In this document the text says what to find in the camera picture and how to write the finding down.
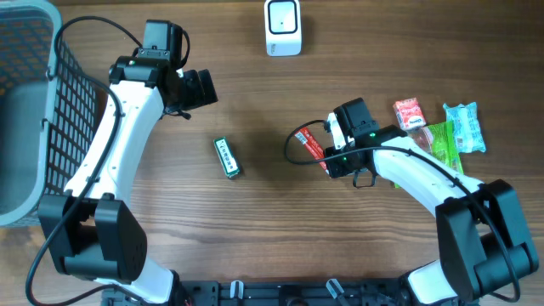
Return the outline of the red long stick packet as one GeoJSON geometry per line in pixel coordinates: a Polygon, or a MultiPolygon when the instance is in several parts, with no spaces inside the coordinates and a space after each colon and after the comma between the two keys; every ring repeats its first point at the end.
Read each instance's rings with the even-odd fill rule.
{"type": "Polygon", "coordinates": [[[322,147],[307,127],[297,130],[294,136],[301,142],[301,144],[315,160],[320,160],[325,157],[322,147]]]}

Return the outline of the red small box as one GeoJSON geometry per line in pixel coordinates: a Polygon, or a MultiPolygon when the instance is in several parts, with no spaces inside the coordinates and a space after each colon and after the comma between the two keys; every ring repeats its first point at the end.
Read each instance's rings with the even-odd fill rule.
{"type": "Polygon", "coordinates": [[[405,131],[421,128],[427,124],[417,98],[396,101],[393,108],[400,128],[405,131]]]}

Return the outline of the dark green gum pack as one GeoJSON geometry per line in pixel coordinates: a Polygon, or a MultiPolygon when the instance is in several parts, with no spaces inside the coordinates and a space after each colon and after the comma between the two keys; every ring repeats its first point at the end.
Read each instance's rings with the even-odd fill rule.
{"type": "Polygon", "coordinates": [[[233,179],[239,175],[241,168],[235,158],[233,150],[230,148],[229,141],[225,137],[222,137],[215,139],[213,145],[218,154],[225,176],[228,179],[233,179]]]}

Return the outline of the green snack bag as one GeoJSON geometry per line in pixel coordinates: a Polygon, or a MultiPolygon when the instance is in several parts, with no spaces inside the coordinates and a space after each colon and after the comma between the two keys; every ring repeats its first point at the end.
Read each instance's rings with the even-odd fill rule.
{"type": "Polygon", "coordinates": [[[425,152],[447,167],[464,174],[461,158],[454,144],[453,123],[441,122],[407,131],[407,135],[425,152]]]}

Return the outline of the teal white snack packet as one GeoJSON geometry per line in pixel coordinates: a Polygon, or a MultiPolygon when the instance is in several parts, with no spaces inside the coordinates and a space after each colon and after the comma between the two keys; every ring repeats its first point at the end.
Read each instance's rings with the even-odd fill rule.
{"type": "Polygon", "coordinates": [[[486,152],[486,145],[478,120],[476,102],[450,107],[443,104],[446,121],[453,124],[453,138],[459,153],[486,152]]]}

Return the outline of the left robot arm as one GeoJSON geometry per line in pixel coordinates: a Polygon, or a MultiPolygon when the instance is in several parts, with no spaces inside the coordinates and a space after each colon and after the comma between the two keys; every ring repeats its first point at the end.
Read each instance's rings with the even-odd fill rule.
{"type": "Polygon", "coordinates": [[[55,269],[137,304],[192,304],[179,275],[148,256],[146,234],[129,207],[154,126],[164,116],[189,118],[218,99],[209,71],[185,69],[189,53],[181,26],[148,20],[134,52],[110,68],[105,113],[81,166],[61,194],[38,204],[40,253],[55,269]]]}

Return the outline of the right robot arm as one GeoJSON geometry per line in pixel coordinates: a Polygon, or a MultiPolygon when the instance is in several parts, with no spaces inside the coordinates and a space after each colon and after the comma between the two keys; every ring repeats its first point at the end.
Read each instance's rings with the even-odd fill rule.
{"type": "Polygon", "coordinates": [[[335,108],[326,130],[333,139],[325,152],[333,178],[368,171],[397,184],[433,214],[439,259],[407,275],[419,304],[474,302],[497,297],[507,285],[514,288],[509,302],[519,300],[519,281],[538,270],[539,258],[510,184],[484,183],[447,167],[399,127],[379,127],[361,98],[335,108]]]}

